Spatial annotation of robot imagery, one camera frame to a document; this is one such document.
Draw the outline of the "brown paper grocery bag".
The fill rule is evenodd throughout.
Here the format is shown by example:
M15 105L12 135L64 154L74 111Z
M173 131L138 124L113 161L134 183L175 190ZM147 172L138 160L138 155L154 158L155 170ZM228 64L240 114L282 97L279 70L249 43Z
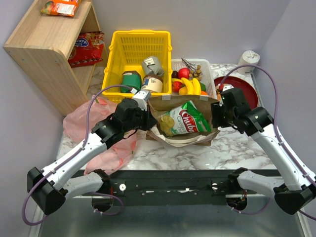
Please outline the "brown paper grocery bag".
M211 142L218 133L219 129L213 128L211 104L216 103L217 99L204 95L163 95L152 97L149 100L149 107L153 117L157 120L158 116L170 111L187 101L192 100L196 108L203 114L211 127L211 132L198 132L167 137L159 128L158 123L146 134L146 140L156 140L162 144L173 147L184 147L188 145L210 146Z

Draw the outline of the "green white chips bag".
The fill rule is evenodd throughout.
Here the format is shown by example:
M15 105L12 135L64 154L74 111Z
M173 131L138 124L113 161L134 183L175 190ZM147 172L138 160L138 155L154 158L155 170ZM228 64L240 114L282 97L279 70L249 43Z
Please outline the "green white chips bag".
M167 136L211 132L211 127L192 100L187 101L157 118L158 126Z

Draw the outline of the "banana bunch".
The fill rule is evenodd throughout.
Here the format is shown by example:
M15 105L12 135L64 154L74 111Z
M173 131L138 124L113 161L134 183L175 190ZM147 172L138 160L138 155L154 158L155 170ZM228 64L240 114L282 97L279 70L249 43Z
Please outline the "banana bunch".
M174 81L180 81L183 83L183 87L186 87L188 90L187 95L201 95L201 86L200 82L197 79L186 79L186 78L181 78L181 79L171 79L172 83Z

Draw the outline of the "pink peach plastic bag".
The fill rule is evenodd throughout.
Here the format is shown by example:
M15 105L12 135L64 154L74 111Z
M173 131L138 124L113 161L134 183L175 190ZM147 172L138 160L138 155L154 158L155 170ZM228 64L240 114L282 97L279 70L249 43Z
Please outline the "pink peach plastic bag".
M76 146L85 137L86 115L90 102L79 106L74 112L68 114L63 120L64 136L69 139L69 147ZM89 129L92 129L97 122L104 120L115 111L117 104L102 97L98 97L92 104L89 114ZM137 138L131 132L127 134L128 138L119 141L109 150L94 157L84 166L84 175L91 173L96 169L102 169L110 175L124 165L132 158L136 147Z

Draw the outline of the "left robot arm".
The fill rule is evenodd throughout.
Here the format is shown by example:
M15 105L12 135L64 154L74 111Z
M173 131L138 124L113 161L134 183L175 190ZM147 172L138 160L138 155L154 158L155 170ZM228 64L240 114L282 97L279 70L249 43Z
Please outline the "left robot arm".
M57 211L67 199L98 191L106 178L93 171L79 179L73 175L97 155L124 140L130 131L148 131L157 121L148 108L148 100L134 96L123 99L114 113L98 122L84 140L56 162L27 173L28 198L32 198L45 215Z

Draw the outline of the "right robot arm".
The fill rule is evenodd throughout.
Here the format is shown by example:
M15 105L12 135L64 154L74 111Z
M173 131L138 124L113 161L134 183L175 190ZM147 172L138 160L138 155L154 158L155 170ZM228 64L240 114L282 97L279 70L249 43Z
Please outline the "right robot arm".
M293 215L316 197L316 175L295 154L281 136L269 112L263 107L251 109L243 91L221 91L221 101L211 105L212 124L232 127L251 137L266 153L280 173L279 178L259 175L239 168L228 175L224 191L232 194L251 190L275 200L287 214Z

